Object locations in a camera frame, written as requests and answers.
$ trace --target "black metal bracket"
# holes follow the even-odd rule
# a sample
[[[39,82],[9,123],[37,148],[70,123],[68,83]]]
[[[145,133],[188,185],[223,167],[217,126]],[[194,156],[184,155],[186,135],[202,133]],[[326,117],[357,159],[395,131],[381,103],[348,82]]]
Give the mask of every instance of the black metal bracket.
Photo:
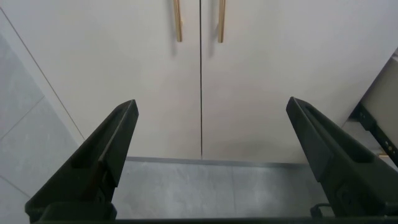
[[[369,131],[376,141],[383,148],[384,152],[391,158],[394,164],[398,167],[398,149],[394,143],[387,137],[384,131],[377,125],[376,119],[370,114],[370,112],[362,105],[358,103],[354,111],[350,115],[351,118],[357,119],[362,127]]]
[[[26,203],[30,222],[115,219],[111,200],[137,118],[135,100],[116,107]]]

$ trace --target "cabinet handle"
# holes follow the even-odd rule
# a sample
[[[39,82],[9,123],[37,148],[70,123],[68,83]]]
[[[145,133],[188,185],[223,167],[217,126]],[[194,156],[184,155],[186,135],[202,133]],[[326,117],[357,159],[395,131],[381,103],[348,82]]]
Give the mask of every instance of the cabinet handle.
[[[224,41],[225,0],[219,0],[220,11],[218,12],[218,42]]]
[[[182,32],[181,32],[180,0],[174,0],[174,18],[175,18],[175,33],[177,35],[177,42],[181,42]]]

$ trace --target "gray tile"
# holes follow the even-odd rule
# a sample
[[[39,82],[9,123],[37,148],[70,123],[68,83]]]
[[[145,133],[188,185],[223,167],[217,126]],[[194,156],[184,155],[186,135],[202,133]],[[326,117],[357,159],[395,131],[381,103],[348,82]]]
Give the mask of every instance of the gray tile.
[[[2,223],[29,223],[24,207],[28,197],[0,178],[0,220]]]
[[[0,175],[33,196],[76,148],[43,98],[0,141]]]
[[[239,217],[309,217],[327,198],[310,168],[233,167]]]
[[[0,138],[43,97],[33,78],[0,35]]]
[[[231,168],[126,161],[113,203],[117,218],[232,217]]]

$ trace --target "cabinet door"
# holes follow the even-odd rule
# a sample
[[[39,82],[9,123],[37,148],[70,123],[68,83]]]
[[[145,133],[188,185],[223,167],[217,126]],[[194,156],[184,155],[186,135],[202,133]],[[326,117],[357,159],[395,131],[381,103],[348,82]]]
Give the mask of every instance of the cabinet door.
[[[129,156],[201,158],[199,1],[4,0],[2,8],[84,138],[136,99]]]
[[[305,163],[290,96],[342,125],[398,46],[398,1],[201,2],[203,158]]]

